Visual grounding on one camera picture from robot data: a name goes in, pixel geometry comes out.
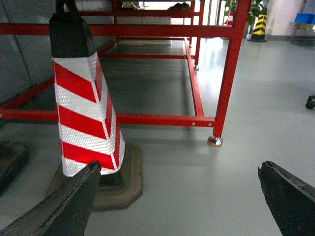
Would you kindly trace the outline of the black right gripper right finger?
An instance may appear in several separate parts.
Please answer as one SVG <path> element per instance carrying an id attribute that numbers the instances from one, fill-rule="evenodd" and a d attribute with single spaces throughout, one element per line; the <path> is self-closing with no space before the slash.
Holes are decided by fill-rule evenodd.
<path id="1" fill-rule="evenodd" d="M 272 161 L 258 168 L 265 201 L 283 236 L 315 234 L 315 188 Z"/>

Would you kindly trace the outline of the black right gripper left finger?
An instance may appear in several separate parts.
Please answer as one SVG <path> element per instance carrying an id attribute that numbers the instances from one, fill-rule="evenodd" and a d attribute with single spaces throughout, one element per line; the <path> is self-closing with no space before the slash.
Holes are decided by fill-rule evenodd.
<path id="1" fill-rule="evenodd" d="M 95 161 L 0 231 L 2 236 L 83 236 L 100 179 Z"/>

